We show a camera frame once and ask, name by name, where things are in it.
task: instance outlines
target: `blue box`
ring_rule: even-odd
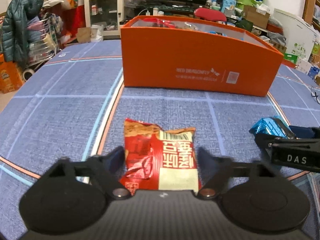
[[[225,8],[233,10],[236,7],[236,0],[223,0],[221,11],[224,13]]]
[[[316,66],[312,66],[309,70],[309,73],[308,73],[308,76],[311,77],[313,80],[316,79],[316,76],[318,75],[319,73],[319,68],[316,67]]]

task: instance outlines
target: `white refrigerator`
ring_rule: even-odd
[[[316,41],[315,31],[302,18],[291,13],[275,9],[273,17],[283,25],[286,53],[308,60]]]

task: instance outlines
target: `blue foil wrapper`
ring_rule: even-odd
[[[265,133],[284,138],[294,138],[294,133],[278,117],[261,118],[249,130],[252,134]]]

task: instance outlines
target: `barcode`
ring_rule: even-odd
[[[192,141],[192,133],[184,132],[179,134],[172,134],[160,131],[160,140],[182,140],[182,141]]]
[[[226,83],[236,84],[238,77],[239,77],[239,72],[230,71]]]

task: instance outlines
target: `orange cardboard box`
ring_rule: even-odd
[[[192,18],[157,17],[200,31],[150,27],[147,17],[152,16],[135,17],[121,28],[125,86],[268,93],[283,59],[269,43],[243,29]]]
[[[24,84],[21,69],[12,61],[5,62],[0,54],[0,90],[8,93],[18,90]]]

